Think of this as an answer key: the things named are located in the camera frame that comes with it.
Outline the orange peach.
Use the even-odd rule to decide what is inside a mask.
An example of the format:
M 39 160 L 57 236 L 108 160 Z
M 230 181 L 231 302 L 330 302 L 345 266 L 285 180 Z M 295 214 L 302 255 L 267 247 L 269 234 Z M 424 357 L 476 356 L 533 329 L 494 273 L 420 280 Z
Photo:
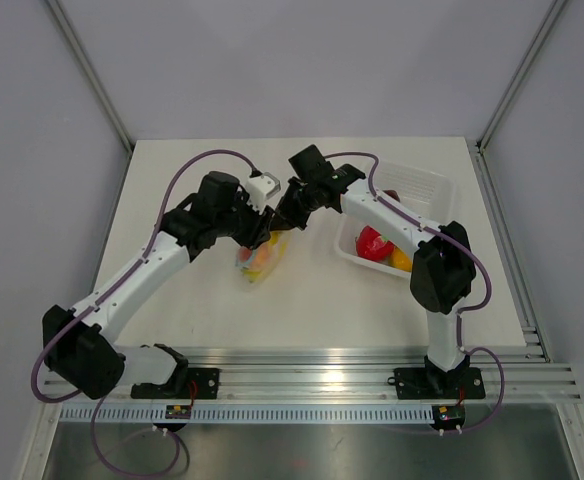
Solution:
M 267 245 L 261 245 L 258 249 L 249 250 L 242 248 L 238 252 L 238 263 L 242 269 L 261 271 L 268 266 L 271 258 L 271 250 Z

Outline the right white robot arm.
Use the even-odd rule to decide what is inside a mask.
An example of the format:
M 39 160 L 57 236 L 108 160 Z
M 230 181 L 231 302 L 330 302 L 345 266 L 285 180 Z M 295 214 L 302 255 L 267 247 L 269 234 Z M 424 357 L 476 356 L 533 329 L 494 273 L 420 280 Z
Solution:
M 273 231 L 307 227 L 320 208 L 333 209 L 372 227 L 411 257 L 409 289 L 425 309 L 429 345 L 422 384 L 441 398 L 450 395 L 469 368 L 457 341 L 453 311 L 471 292 L 476 268 L 465 229 L 452 222 L 436 229 L 419 222 L 386 195 L 374 195 L 365 174 L 345 164 L 288 181 L 271 223 Z

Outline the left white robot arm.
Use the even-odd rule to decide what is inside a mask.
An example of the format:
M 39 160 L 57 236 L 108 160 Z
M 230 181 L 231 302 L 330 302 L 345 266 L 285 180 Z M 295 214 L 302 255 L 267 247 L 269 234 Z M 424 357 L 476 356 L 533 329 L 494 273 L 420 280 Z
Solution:
M 58 305 L 43 317 L 44 363 L 98 400 L 120 384 L 135 398 L 176 398 L 190 389 L 189 362 L 164 344 L 121 352 L 116 342 L 127 323 L 173 275 L 219 238 L 255 249 L 270 237 L 275 215 L 267 202 L 281 189 L 269 173 L 245 181 L 218 171 L 198 190 L 164 211 L 145 248 L 112 279 L 72 308 Z

